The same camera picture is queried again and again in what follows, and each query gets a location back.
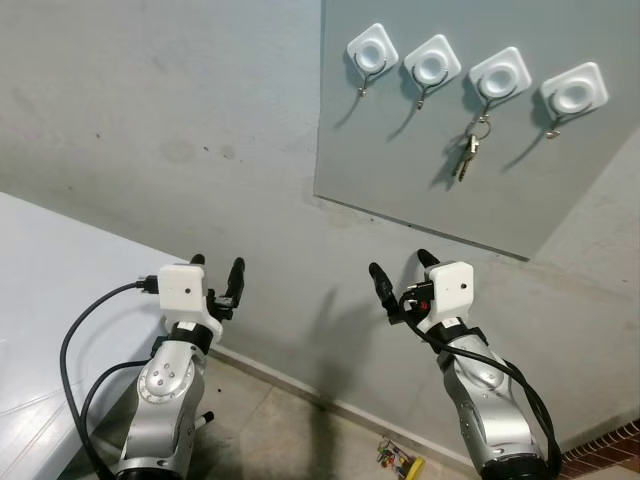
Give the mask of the small colourful toy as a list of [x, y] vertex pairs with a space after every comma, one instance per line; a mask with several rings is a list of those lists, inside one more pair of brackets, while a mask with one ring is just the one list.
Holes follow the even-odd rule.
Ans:
[[387, 438], [379, 444], [378, 452], [380, 466], [390, 468], [397, 475], [397, 480], [419, 479], [422, 466], [425, 465], [421, 457], [402, 451], [396, 443]]

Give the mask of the white table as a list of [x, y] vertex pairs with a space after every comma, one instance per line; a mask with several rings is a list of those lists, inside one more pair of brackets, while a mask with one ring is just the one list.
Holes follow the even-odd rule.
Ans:
[[175, 257], [0, 193], [0, 480], [54, 480], [81, 449], [60, 380], [77, 399], [102, 371], [146, 358], [157, 298], [124, 291]]

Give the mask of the red brick ledge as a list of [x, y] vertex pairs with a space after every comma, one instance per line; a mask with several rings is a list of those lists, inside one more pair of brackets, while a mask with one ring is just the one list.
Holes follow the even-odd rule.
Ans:
[[564, 452], [561, 475], [557, 480], [575, 480], [577, 477], [614, 466], [627, 468], [636, 474], [639, 472], [639, 419]]

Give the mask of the grey wall board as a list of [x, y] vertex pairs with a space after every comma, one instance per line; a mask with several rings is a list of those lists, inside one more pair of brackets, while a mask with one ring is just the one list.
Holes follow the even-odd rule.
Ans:
[[[360, 99], [346, 47], [374, 23], [399, 63]], [[462, 72], [416, 110], [403, 61], [434, 35]], [[483, 109], [468, 72], [508, 46], [531, 86], [490, 108], [492, 133], [457, 182], [462, 138]], [[585, 61], [602, 70], [608, 104], [547, 140], [541, 84]], [[530, 259], [639, 128], [640, 0], [324, 0], [320, 79], [317, 196]]]

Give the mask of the white square wall hook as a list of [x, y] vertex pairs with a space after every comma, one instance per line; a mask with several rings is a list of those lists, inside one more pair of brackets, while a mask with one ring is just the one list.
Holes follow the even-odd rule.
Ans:
[[371, 24], [365, 32], [349, 41], [346, 52], [353, 65], [361, 72], [362, 82], [358, 87], [360, 99], [366, 95], [372, 79], [388, 73], [401, 60], [396, 46], [380, 23]]
[[541, 84], [540, 91], [552, 116], [552, 123], [544, 134], [547, 140], [554, 140], [561, 134], [559, 127], [563, 123], [602, 108], [611, 97], [602, 70], [594, 61], [585, 61], [579, 67], [547, 79]]
[[404, 58], [403, 67], [419, 87], [415, 109], [421, 110], [425, 97], [435, 88], [460, 76], [460, 59], [444, 35], [434, 35]]
[[479, 115], [484, 122], [494, 104], [529, 90], [532, 83], [529, 69], [516, 46], [508, 46], [480, 61], [468, 72], [468, 79], [483, 100]]

